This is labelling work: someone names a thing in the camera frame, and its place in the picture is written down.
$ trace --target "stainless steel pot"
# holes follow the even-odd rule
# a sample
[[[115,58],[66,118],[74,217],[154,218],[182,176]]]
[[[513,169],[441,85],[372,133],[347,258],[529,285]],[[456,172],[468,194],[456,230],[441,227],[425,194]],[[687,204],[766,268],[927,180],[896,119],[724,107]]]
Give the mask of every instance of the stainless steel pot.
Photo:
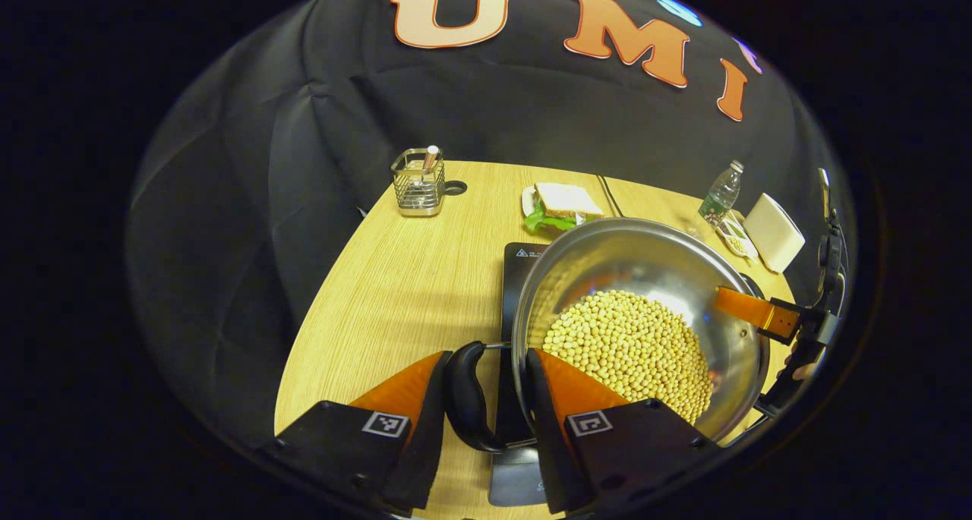
[[[554,320],[580,296],[618,289],[664,303],[698,334],[716,385],[695,427],[716,443],[722,440],[756,403],[770,348],[751,324],[715,309],[720,285],[753,294],[739,272],[707,244],[658,222],[600,219],[557,238],[527,275],[513,321],[513,377],[527,422],[532,427],[531,405],[524,398],[528,348],[541,347]],[[475,382],[475,362],[486,347],[469,344],[449,361],[447,413],[466,443],[500,452],[512,443],[502,443],[489,430]]]

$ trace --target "white box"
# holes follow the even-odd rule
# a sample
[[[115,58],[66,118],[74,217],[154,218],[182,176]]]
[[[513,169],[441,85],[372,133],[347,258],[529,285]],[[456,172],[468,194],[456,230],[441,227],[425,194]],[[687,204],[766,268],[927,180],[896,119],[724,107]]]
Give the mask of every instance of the white box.
[[[743,228],[766,267],[778,273],[787,269],[806,243],[787,211],[766,194],[759,196],[753,211],[743,221]]]

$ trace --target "plastic bottle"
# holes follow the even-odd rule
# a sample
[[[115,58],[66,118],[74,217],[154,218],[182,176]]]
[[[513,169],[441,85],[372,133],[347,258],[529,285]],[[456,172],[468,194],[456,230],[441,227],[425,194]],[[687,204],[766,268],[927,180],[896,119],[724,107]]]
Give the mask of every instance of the plastic bottle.
[[[712,188],[708,189],[708,194],[702,205],[699,206],[699,215],[711,225],[718,225],[722,222],[725,213],[732,209],[733,203],[739,197],[740,178],[743,177],[743,164],[733,160],[728,169],[712,182]]]

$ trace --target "pot handle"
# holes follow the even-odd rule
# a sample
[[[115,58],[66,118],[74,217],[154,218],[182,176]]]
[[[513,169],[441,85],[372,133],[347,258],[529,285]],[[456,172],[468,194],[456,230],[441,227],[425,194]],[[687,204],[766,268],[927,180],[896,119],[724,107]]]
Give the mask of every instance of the pot handle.
[[[466,344],[445,364],[445,413],[463,443],[499,454],[507,445],[486,424],[486,398],[476,379],[476,364],[485,350],[479,341]]]

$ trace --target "orange letter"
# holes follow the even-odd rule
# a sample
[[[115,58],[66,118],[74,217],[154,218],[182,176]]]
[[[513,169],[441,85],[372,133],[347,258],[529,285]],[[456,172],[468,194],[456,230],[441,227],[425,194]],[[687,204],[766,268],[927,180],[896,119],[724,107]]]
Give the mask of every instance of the orange letter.
[[[395,14],[395,37],[407,46],[471,46],[493,38],[507,24],[510,0],[477,0],[476,18],[464,27],[441,27],[435,23],[438,0],[392,0],[398,5]]]
[[[675,87],[688,85],[683,73],[685,43],[688,43],[686,33],[659,19],[652,19],[638,28],[614,0],[577,1],[580,2],[577,35],[565,39],[563,46],[575,53],[607,59],[611,57],[611,49],[604,45],[606,33],[611,36],[618,57],[626,65],[634,63],[653,47],[652,57],[642,63],[646,73]]]
[[[726,69],[726,84],[722,89],[722,96],[715,104],[729,118],[743,121],[743,87],[746,86],[746,75],[725,59],[719,59],[719,62]]]

